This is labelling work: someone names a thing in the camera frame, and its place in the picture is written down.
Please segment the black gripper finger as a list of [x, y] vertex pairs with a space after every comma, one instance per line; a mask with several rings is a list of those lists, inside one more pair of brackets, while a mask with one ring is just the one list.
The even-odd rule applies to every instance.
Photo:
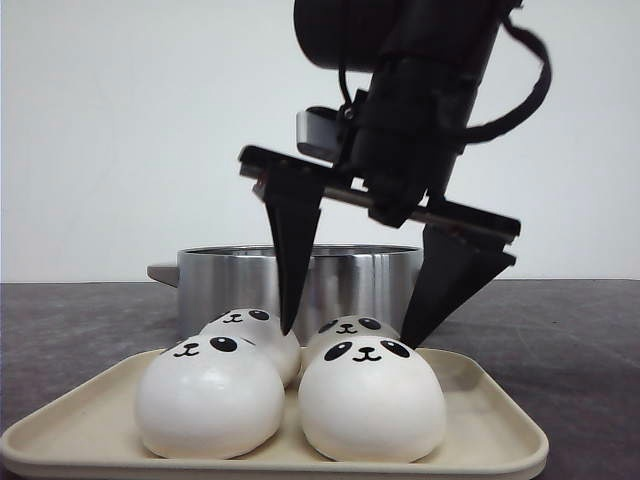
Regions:
[[302, 297], [324, 185], [291, 168], [270, 167], [254, 192], [264, 202], [277, 260], [280, 328], [290, 332]]

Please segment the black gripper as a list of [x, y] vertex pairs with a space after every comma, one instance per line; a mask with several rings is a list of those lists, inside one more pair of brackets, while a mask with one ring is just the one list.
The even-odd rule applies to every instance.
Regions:
[[270, 167], [291, 168], [321, 182], [322, 198], [365, 207], [380, 223], [428, 224], [423, 264], [401, 329], [401, 341], [414, 348], [515, 264], [503, 248], [520, 232], [517, 220], [445, 197], [454, 162], [464, 148], [489, 141], [514, 123], [503, 117], [479, 127], [467, 124], [488, 60], [483, 52], [462, 59], [449, 52], [441, 57], [422, 52], [312, 52], [309, 59], [323, 68], [372, 76], [349, 156], [331, 163], [246, 146], [239, 156], [241, 174], [257, 183]]

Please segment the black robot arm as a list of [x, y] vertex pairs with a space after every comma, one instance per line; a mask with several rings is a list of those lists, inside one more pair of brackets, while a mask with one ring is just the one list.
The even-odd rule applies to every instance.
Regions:
[[545, 46], [514, 26], [512, 1], [298, 1], [298, 43], [315, 65], [368, 72], [368, 89], [338, 109], [298, 117], [298, 157], [245, 147], [241, 171], [257, 182], [278, 262], [281, 328], [298, 312], [323, 198], [364, 206], [388, 226], [424, 224], [424, 260], [404, 315], [402, 341], [419, 345], [453, 311], [514, 263], [505, 251], [517, 220], [448, 201], [466, 146], [522, 123], [545, 96], [532, 94], [503, 117], [468, 123], [496, 35], [507, 30], [540, 58]]

